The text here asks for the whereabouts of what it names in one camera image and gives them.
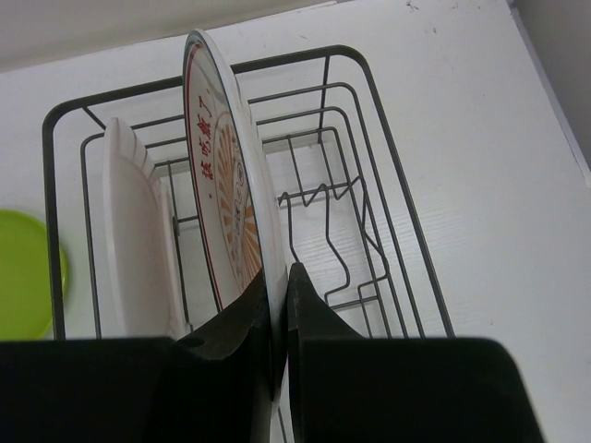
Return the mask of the orange sunburst patterned plate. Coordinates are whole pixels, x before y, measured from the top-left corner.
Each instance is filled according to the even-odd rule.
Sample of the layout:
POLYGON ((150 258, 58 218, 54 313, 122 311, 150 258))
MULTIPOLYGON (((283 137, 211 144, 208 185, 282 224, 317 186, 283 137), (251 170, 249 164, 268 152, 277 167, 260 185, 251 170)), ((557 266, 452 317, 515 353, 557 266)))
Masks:
POLYGON ((279 209, 259 131, 238 80, 212 37, 189 33, 183 62, 187 149, 215 302, 225 309, 263 279, 271 320, 271 385, 285 365, 288 271, 279 209))

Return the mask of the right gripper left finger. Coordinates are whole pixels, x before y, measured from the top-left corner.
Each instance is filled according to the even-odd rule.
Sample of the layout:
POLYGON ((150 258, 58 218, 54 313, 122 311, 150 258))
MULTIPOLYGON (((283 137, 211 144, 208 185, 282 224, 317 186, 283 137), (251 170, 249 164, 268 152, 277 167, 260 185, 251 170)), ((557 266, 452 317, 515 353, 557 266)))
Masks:
POLYGON ((5 442, 266 442, 270 320, 264 278, 180 340, 9 341, 5 442))

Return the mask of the green rimmed white plate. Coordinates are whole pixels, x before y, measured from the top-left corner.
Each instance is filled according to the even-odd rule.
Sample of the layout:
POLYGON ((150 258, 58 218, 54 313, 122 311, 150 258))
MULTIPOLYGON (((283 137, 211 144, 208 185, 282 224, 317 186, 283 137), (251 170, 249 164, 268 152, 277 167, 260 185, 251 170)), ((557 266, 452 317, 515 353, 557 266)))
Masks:
POLYGON ((175 254, 170 189, 131 127, 107 124, 103 209, 112 297, 126 336, 188 334, 175 254))

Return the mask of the green plastic plate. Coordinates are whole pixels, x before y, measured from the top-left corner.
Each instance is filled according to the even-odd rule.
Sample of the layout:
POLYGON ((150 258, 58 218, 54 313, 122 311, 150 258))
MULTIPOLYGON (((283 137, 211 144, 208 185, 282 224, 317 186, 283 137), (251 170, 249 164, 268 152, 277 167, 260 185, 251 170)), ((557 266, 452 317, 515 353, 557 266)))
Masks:
POLYGON ((47 230, 37 218, 1 211, 1 340, 43 338, 52 327, 47 230))

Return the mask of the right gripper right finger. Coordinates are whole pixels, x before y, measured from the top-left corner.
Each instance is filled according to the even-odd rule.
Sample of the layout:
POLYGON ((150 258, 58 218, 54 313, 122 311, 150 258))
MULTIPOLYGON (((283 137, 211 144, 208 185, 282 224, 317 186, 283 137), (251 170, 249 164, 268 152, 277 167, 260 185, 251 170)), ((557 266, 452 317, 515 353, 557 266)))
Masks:
POLYGON ((298 442, 539 442, 518 368, 481 338, 369 339, 295 263, 287 289, 289 396, 298 442))

